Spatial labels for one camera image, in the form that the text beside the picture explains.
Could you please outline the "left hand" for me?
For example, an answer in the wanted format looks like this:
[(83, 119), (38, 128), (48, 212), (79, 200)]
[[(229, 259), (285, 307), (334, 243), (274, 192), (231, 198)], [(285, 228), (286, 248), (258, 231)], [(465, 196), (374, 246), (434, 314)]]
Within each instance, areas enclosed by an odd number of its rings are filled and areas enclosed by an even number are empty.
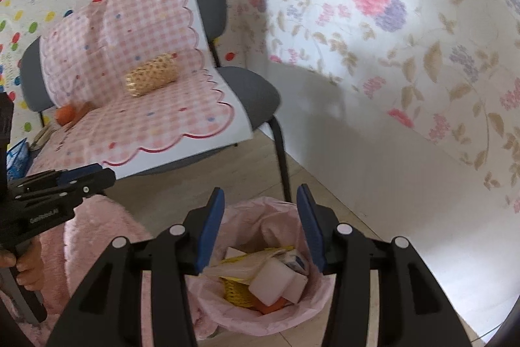
[(1, 268), (15, 267), (19, 274), (17, 282), (27, 291), (40, 291), (44, 285), (44, 262), (41, 258), (41, 242), (34, 237), (26, 252), (16, 258), (12, 253), (1, 251)]

